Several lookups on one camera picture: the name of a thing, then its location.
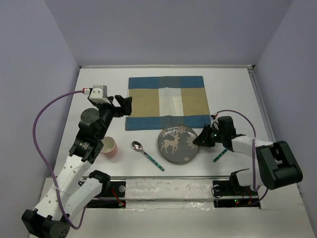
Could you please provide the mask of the pink mug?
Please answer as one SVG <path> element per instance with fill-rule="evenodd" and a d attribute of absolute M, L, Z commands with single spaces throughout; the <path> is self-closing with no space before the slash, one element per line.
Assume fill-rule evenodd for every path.
<path fill-rule="evenodd" d="M 116 156 L 118 152 L 118 147 L 116 141 L 109 136 L 104 137 L 102 140 L 103 147 L 101 149 L 101 153 L 106 157 L 106 158 L 113 158 Z"/>

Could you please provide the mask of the grey reindeer plate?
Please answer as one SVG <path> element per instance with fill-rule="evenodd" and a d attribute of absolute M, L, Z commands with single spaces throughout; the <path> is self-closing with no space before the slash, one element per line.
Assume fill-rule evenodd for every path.
<path fill-rule="evenodd" d="M 197 134 L 188 126 L 168 126 L 158 136 L 158 149 L 170 163 L 184 165 L 191 162 L 199 152 L 200 147 L 193 143 L 196 138 Z"/>

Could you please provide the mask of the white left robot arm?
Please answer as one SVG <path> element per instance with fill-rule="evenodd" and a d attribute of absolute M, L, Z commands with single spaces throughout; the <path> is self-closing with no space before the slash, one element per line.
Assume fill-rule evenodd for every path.
<path fill-rule="evenodd" d="M 131 115 L 132 97 L 116 95 L 88 100 L 94 107 L 82 112 L 79 131 L 60 173 L 52 174 L 53 185 L 47 194 L 22 215 L 28 232 L 38 238 L 64 238 L 70 228 L 79 229 L 72 220 L 85 212 L 94 197 L 109 192 L 110 176 L 98 170 L 82 185 L 78 182 L 100 154 L 112 119 Z"/>

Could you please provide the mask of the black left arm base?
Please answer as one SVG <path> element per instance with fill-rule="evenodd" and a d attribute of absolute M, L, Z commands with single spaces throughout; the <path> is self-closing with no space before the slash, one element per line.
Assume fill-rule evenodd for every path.
<path fill-rule="evenodd" d="M 93 198 L 87 208 L 124 209 L 126 208 L 126 181 L 114 180 L 109 188 L 104 185 L 99 195 Z"/>

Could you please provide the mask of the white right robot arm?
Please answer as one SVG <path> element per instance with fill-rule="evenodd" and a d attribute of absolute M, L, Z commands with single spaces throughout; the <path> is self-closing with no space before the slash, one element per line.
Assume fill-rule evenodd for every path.
<path fill-rule="evenodd" d="M 252 167 L 230 174 L 228 189 L 240 194 L 250 187 L 256 191 L 261 186 L 275 190 L 303 180 L 303 172 L 285 141 L 267 142 L 237 134 L 232 117 L 216 119 L 216 126 L 206 124 L 193 144 L 214 147 L 217 143 L 231 152 L 251 157 Z"/>

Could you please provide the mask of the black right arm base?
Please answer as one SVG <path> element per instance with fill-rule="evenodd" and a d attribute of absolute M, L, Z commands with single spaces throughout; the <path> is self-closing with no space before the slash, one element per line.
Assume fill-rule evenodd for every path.
<path fill-rule="evenodd" d="M 233 187 L 229 180 L 213 180 L 211 194 L 215 208 L 260 207 L 257 192 L 249 187 Z"/>

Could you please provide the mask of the blue and tan cloth placemat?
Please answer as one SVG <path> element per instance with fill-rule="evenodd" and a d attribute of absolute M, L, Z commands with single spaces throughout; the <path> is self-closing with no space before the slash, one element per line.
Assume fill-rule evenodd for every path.
<path fill-rule="evenodd" d="M 202 128 L 210 111 L 202 76 L 130 77 L 132 113 L 125 129 L 157 130 L 174 124 Z"/>

